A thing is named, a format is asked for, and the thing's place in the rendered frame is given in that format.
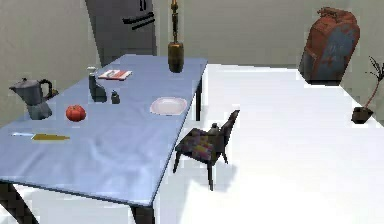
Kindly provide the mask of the white plate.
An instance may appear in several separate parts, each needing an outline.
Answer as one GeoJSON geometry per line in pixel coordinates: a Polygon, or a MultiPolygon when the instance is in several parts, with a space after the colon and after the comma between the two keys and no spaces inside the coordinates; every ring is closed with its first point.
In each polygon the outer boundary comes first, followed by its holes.
{"type": "Polygon", "coordinates": [[[157,115],[174,116],[181,115],[187,107],[187,101],[183,98],[160,97],[150,106],[150,112],[157,115]]]}

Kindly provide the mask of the red and white book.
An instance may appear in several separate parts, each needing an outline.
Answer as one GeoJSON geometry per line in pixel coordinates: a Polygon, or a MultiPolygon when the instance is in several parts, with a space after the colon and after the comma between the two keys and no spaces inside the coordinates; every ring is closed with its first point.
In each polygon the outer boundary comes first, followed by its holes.
{"type": "Polygon", "coordinates": [[[99,75],[98,78],[105,79],[105,80],[124,81],[131,74],[132,72],[128,70],[108,70],[103,74],[99,75]]]}

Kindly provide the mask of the red tomato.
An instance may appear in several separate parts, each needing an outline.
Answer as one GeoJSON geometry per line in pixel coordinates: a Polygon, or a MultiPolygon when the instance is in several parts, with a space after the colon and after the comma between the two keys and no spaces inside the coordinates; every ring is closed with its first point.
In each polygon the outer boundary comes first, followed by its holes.
{"type": "Polygon", "coordinates": [[[72,122],[80,122],[86,118],[86,111],[80,105],[71,105],[66,109],[66,117],[72,122]]]}

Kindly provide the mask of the bare house plant in pot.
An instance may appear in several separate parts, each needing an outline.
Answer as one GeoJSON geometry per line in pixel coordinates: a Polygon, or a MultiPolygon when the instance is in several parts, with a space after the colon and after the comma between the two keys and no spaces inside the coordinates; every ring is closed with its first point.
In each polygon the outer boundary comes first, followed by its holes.
{"type": "Polygon", "coordinates": [[[362,107],[355,107],[353,109],[351,121],[354,124],[365,124],[368,119],[374,114],[374,112],[369,108],[369,105],[377,94],[380,82],[384,80],[384,63],[379,64],[372,56],[369,57],[369,60],[373,68],[375,69],[374,72],[369,71],[369,74],[373,75],[376,78],[376,84],[367,102],[362,107]]]}

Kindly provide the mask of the dark chair with patterned seat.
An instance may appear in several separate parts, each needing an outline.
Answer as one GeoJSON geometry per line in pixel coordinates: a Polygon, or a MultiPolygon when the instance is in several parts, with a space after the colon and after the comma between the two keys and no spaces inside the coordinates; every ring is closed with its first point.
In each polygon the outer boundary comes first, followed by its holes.
{"type": "Polygon", "coordinates": [[[224,125],[220,127],[218,135],[209,135],[208,131],[193,128],[175,147],[176,157],[173,172],[177,171],[181,156],[186,156],[207,167],[207,179],[209,189],[213,190],[213,167],[220,157],[228,163],[226,147],[229,142],[232,129],[239,115],[239,110],[234,110],[224,125]]]}

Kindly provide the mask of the dark grey bottle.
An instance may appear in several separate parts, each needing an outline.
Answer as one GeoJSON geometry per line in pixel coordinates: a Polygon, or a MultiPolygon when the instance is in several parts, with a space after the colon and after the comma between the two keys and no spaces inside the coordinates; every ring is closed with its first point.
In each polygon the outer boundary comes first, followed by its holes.
{"type": "Polygon", "coordinates": [[[97,68],[93,66],[87,68],[87,71],[89,73],[89,76],[88,76],[89,91],[94,102],[104,103],[107,101],[107,95],[106,95],[105,88],[100,84],[98,84],[96,81],[96,76],[95,76],[96,70],[97,68]]]}

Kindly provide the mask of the grey moka pot kettle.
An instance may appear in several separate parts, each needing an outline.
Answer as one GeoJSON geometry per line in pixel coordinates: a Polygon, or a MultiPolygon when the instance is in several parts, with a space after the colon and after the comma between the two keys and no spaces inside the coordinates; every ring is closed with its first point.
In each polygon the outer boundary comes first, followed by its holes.
{"type": "Polygon", "coordinates": [[[30,80],[23,78],[10,87],[26,104],[32,120],[43,120],[52,115],[47,100],[53,97],[53,85],[47,79],[30,80]],[[48,85],[48,93],[43,95],[42,85],[48,85]]]}

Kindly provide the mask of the blue dining table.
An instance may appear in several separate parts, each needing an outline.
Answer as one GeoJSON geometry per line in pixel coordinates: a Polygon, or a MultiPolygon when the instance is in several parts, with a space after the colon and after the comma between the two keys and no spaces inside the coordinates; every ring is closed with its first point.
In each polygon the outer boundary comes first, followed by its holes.
{"type": "Polygon", "coordinates": [[[0,182],[126,204],[136,224],[155,224],[153,202],[187,115],[156,115],[150,106],[160,97],[192,102],[201,93],[206,65],[204,58],[188,58],[181,73],[172,73],[164,56],[116,59],[110,69],[132,74],[101,84],[118,92],[119,104],[94,102],[87,80],[81,80],[50,100],[51,117],[22,116],[0,128],[0,182]],[[71,105],[82,106],[86,118],[68,120],[71,105]],[[14,132],[70,139],[36,141],[14,132]]]}

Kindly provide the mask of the grey refrigerator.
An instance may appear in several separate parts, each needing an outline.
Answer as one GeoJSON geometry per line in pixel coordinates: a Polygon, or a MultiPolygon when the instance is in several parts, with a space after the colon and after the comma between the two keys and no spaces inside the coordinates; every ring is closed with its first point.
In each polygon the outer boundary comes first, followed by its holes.
{"type": "Polygon", "coordinates": [[[156,55],[155,16],[152,21],[122,22],[153,12],[153,1],[85,0],[101,66],[125,54],[156,55]]]}

